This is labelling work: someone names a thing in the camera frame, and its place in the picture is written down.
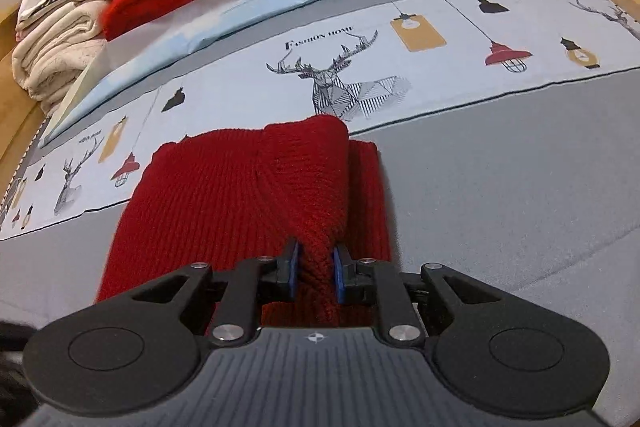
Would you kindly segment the printed deer bed sheet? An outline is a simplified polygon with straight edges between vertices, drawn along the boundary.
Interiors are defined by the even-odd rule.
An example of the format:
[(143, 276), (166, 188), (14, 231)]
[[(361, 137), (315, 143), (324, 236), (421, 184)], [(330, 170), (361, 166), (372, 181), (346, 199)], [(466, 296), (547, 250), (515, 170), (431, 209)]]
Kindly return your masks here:
[(612, 0), (387, 1), (236, 51), (205, 49), (27, 159), (1, 235), (125, 202), (155, 151), (188, 136), (314, 115), (360, 132), (638, 65), (639, 25)]

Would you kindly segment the wooden headboard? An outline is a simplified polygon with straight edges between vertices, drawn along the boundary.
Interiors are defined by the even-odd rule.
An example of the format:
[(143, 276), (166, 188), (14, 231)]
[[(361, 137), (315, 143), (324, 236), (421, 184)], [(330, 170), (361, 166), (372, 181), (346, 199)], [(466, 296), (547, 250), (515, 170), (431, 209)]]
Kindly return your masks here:
[(16, 17), (17, 8), (1, 10), (1, 196), (6, 194), (15, 173), (20, 169), (32, 139), (35, 138), (44, 119), (38, 103), (29, 98), (27, 92), (13, 78), (11, 57), (16, 46)]

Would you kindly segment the dark red knit sweater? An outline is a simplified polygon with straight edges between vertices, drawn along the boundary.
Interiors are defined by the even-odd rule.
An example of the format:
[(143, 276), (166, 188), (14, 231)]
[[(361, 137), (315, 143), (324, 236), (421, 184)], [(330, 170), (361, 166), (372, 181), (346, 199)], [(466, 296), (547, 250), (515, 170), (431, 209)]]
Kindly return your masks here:
[(120, 217), (100, 299), (201, 261), (227, 271), (245, 259), (303, 247), (292, 303), (262, 310), (284, 327), (361, 327), (367, 305), (341, 306), (333, 249), (392, 257), (378, 148), (331, 116), (260, 130), (217, 130), (162, 145)]

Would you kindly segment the cream folded quilt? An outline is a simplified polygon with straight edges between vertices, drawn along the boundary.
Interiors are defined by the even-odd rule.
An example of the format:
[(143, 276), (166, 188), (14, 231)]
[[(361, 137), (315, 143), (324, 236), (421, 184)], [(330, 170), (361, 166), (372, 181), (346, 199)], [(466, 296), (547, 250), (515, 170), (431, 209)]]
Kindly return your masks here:
[(73, 83), (105, 46), (101, 17), (107, 0), (70, 2), (26, 32), (13, 50), (15, 82), (51, 116)]

